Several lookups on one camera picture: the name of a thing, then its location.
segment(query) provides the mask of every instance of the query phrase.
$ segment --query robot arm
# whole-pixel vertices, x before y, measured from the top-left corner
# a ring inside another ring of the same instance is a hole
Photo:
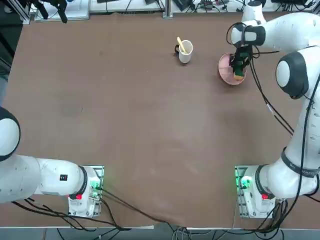
[[[250,182],[249,185],[241,182],[250,218],[265,218],[273,209],[275,198],[293,198],[297,194],[306,109],[320,75],[319,24],[319,16],[305,12],[283,15],[266,22],[261,3],[253,1],[245,7],[242,22],[236,23],[231,30],[231,42],[237,51],[248,46],[262,46],[288,53],[278,62],[276,81],[292,99],[304,101],[292,139],[280,158],[270,165],[249,166],[244,173],[243,179]],[[317,91],[307,122],[300,195],[312,193],[318,187],[319,103],[320,93]]]
[[[73,215],[99,215],[96,209],[99,198],[92,187],[101,186],[96,171],[65,160],[14,154],[20,132],[18,120],[0,107],[0,203],[26,199],[33,194],[68,195],[69,212]]]

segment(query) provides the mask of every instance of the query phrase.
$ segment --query brown table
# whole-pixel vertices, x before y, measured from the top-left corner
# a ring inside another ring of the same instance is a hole
[[[17,152],[104,165],[108,189],[143,211],[182,226],[230,228],[235,165],[273,163],[290,140],[251,74],[236,87],[218,77],[220,56],[235,50],[226,31],[240,19],[113,14],[24,26],[4,103],[21,124]],[[194,46],[186,66],[173,56],[178,35]],[[294,125],[301,103],[277,86],[280,57],[263,55],[255,65],[265,94]],[[67,212],[66,198],[37,199]],[[122,226],[154,223],[110,205]],[[65,226],[10,203],[0,212],[1,226]],[[301,197],[282,227],[319,229],[319,214],[317,203]],[[110,220],[105,209],[99,219]],[[237,214],[235,227],[259,222]]]

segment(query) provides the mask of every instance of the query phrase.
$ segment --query pink plate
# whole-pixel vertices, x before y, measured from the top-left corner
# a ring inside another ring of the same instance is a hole
[[[244,78],[242,80],[236,80],[232,67],[229,66],[229,58],[231,53],[225,53],[219,60],[218,70],[220,77],[229,85],[238,85],[242,83],[246,78],[246,69],[244,69]]]

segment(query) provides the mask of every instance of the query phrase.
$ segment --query white cup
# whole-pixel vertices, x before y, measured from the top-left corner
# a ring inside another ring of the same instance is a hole
[[[182,44],[184,46],[186,53],[184,53],[184,51],[182,51],[180,45],[175,46],[175,52],[177,54],[179,54],[180,62],[182,62],[183,64],[187,64],[191,59],[191,55],[194,50],[194,46],[192,45],[192,43],[189,40],[183,40]]]

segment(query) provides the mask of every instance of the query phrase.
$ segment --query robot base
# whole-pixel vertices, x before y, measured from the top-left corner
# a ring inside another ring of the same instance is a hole
[[[87,172],[87,185],[81,197],[68,197],[69,215],[85,218],[97,217],[101,214],[100,196],[102,191],[94,187],[103,188],[105,167],[102,165],[83,166]]]
[[[235,180],[241,218],[265,219],[275,207],[276,199],[263,199],[259,193],[255,173],[258,165],[235,166]]]

